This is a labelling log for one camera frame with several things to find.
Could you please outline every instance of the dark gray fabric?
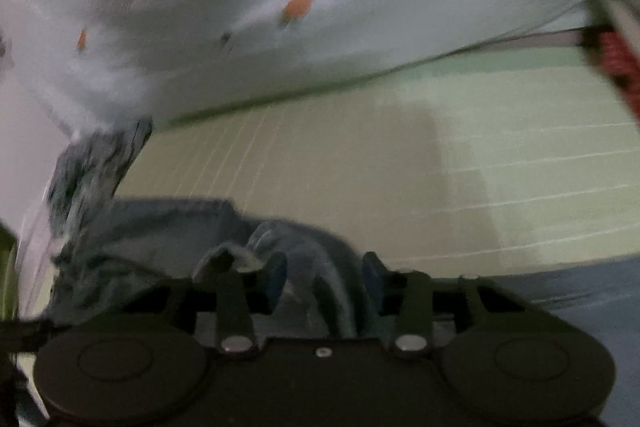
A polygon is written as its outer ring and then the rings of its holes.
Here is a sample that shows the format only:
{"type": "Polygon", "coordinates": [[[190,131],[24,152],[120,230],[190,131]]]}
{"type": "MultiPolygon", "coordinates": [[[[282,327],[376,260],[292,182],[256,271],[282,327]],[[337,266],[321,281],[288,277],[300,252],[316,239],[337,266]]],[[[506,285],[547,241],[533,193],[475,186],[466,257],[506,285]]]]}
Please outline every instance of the dark gray fabric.
{"type": "Polygon", "coordinates": [[[47,195],[53,237],[72,237],[111,199],[151,129],[151,120],[140,120],[109,134],[92,134],[67,147],[58,158],[47,195]]]}
{"type": "Polygon", "coordinates": [[[640,255],[495,281],[593,335],[616,362],[616,383],[602,412],[609,427],[640,418],[640,255]]]}
{"type": "MultiPolygon", "coordinates": [[[[346,243],[294,223],[244,219],[218,200],[104,204],[54,260],[60,272],[46,314],[57,323],[80,323],[161,280],[197,279],[203,263],[220,251],[234,254],[238,268],[264,263],[275,252],[287,256],[285,293],[273,316],[256,317],[259,338],[348,338],[372,331],[360,259],[346,243]],[[327,302],[336,310],[331,316],[322,313],[327,302]]],[[[202,332],[213,327],[199,330],[206,337],[202,332]]]]}

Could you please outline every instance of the green object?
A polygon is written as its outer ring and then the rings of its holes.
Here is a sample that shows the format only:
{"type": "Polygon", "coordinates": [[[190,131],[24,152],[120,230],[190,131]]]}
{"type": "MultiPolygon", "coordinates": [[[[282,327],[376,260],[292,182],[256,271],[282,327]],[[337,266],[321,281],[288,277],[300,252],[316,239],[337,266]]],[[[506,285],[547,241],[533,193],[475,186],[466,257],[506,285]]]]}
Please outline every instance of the green object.
{"type": "Polygon", "coordinates": [[[18,309],[18,278],[15,253],[18,241],[0,223],[0,320],[15,318],[18,309]]]}

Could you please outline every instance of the beige object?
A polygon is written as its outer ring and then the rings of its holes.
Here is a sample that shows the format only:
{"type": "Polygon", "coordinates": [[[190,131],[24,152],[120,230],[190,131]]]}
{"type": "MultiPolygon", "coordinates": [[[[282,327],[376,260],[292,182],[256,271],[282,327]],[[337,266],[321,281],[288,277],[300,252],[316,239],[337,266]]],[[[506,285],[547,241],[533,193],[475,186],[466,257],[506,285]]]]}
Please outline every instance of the beige object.
{"type": "Polygon", "coordinates": [[[434,276],[640,247],[640,135],[576,48],[470,54],[155,133],[118,196],[232,198],[434,276]]]}

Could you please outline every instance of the red fabric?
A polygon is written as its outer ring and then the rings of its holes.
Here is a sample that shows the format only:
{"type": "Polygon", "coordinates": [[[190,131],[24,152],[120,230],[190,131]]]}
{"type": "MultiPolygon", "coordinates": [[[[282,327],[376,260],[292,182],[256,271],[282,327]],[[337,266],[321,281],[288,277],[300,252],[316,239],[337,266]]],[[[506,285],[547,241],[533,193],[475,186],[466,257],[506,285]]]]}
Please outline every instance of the red fabric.
{"type": "Polygon", "coordinates": [[[601,33],[600,48],[600,67],[605,73],[626,80],[622,93],[640,123],[640,62],[617,32],[601,33]]]}

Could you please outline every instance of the silver bolt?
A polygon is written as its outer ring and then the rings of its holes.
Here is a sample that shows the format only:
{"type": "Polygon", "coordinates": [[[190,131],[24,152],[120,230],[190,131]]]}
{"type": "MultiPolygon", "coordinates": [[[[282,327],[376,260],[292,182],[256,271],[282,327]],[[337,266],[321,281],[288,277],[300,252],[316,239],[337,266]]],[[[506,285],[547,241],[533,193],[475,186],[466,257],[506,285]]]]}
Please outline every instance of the silver bolt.
{"type": "Polygon", "coordinates": [[[400,351],[421,351],[427,347],[427,339],[420,335],[400,335],[396,338],[396,346],[400,351]]]}
{"type": "Polygon", "coordinates": [[[254,347],[254,343],[244,335],[231,335],[223,340],[220,346],[226,353],[244,353],[254,347]]]}
{"type": "Polygon", "coordinates": [[[319,357],[320,359],[327,359],[333,353],[334,352],[331,347],[318,347],[318,349],[316,349],[316,357],[319,357]]]}

